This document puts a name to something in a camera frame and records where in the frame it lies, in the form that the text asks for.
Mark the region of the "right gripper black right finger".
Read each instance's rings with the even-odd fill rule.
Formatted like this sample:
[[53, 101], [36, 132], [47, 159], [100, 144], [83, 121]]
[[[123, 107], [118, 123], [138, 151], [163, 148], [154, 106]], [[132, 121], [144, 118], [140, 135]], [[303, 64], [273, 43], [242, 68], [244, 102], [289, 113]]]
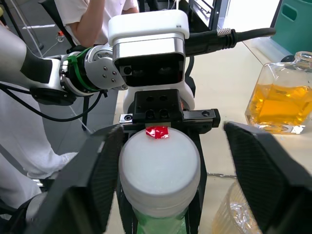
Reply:
[[258, 128], [225, 122], [236, 176], [264, 234], [312, 232], [312, 176]]

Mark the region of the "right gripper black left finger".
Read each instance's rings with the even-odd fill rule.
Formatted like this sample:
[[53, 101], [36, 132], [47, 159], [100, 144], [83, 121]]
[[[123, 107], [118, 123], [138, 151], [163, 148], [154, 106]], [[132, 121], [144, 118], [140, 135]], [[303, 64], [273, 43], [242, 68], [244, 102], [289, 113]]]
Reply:
[[61, 170], [27, 234], [102, 234], [106, 232], [117, 185], [124, 129], [93, 134]]

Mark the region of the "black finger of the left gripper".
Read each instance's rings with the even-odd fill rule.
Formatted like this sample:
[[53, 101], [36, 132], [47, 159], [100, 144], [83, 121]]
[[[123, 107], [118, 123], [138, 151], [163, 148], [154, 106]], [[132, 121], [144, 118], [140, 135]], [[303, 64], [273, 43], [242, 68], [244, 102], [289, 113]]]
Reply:
[[204, 155], [201, 147], [199, 133], [187, 131], [187, 135], [195, 143], [200, 157], [200, 181], [196, 194], [188, 207], [185, 216], [187, 234], [197, 234], [200, 225], [201, 214], [203, 210], [203, 201], [207, 182], [207, 170], [204, 161]]
[[135, 216], [132, 205], [127, 200], [123, 187], [120, 182], [120, 176], [117, 176], [117, 202], [119, 214], [125, 234], [137, 234], [137, 218]]

